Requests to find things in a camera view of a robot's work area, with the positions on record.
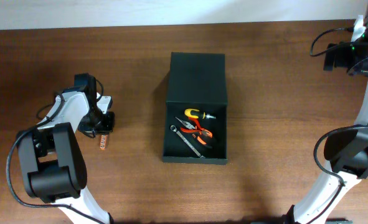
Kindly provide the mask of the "orange socket bit rail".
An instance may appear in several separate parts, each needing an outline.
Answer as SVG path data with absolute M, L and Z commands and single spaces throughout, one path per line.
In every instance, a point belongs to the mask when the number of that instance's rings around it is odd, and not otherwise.
M 108 135 L 101 135 L 100 136 L 100 149 L 102 151 L 104 151 L 107 147 L 107 143 L 108 143 Z

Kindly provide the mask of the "silver ratchet wrench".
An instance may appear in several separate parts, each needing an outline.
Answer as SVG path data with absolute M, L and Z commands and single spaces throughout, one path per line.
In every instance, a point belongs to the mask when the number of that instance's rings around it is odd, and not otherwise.
M 179 131 L 178 129 L 175 127 L 175 125 L 171 125 L 170 126 L 170 130 L 174 133 L 176 133 L 182 140 L 183 142 L 199 157 L 199 158 L 205 158 Z

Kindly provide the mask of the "yellow black stubby screwdriver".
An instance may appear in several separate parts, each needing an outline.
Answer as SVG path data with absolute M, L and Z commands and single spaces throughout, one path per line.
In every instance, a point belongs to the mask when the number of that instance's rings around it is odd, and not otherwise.
M 192 119 L 216 119 L 216 117 L 212 114 L 209 114 L 205 111 L 201 111 L 195 108 L 187 108 L 184 110 L 184 114 L 188 118 Z

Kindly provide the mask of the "black gift box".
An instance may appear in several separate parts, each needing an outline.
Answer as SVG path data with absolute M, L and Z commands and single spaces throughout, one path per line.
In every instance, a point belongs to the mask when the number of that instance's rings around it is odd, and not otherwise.
M 164 128 L 163 161 L 225 165 L 227 159 L 227 84 L 225 56 L 173 52 L 166 96 L 166 124 Z M 180 130 L 176 119 L 188 121 L 187 108 L 212 114 L 216 119 L 198 119 L 203 128 L 212 132 L 216 142 L 212 149 L 202 146 L 191 134 Z M 199 158 L 174 132 L 178 131 L 205 157 Z

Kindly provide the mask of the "orange black long-nose pliers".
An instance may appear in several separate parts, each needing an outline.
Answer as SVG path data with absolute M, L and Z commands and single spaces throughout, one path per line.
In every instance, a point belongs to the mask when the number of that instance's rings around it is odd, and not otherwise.
M 200 122 L 196 118 L 189 117 L 189 120 L 183 120 L 176 117 L 176 119 L 182 124 L 180 130 L 184 133 L 191 134 L 202 146 L 212 149 L 216 142 L 213 134 L 206 128 L 200 125 Z

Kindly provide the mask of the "red handled wire cutters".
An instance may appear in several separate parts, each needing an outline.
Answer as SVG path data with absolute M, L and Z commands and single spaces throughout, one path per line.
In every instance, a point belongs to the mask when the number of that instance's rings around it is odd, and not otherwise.
M 183 125 L 182 132 L 191 134 L 193 138 L 198 140 L 208 137 L 208 132 L 200 126 L 197 119 L 189 118 L 189 121 L 185 121 L 177 118 L 177 120 Z

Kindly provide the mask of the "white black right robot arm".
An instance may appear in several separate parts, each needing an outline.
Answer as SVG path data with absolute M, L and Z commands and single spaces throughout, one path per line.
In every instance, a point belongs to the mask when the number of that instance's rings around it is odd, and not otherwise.
M 346 31 L 352 34 L 349 42 L 329 44 L 322 51 L 323 68 L 331 71 L 342 67 L 348 75 L 368 78 L 368 4 L 365 14 Z M 368 177 L 368 81 L 354 124 L 321 136 L 313 157 L 321 174 L 307 195 L 282 216 L 281 223 L 326 223 L 345 194 Z

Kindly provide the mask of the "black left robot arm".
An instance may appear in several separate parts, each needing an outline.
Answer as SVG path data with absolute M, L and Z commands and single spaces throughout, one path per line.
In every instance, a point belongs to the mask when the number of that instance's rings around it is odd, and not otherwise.
M 6 161 L 6 179 L 13 198 L 30 208 L 58 208 L 72 223 L 113 223 L 87 187 L 87 167 L 75 133 L 105 137 L 114 128 L 110 96 L 88 73 L 77 74 L 73 86 L 55 95 L 39 123 L 20 131 Z M 40 204 L 24 202 L 11 182 L 12 153 L 17 152 L 26 194 Z

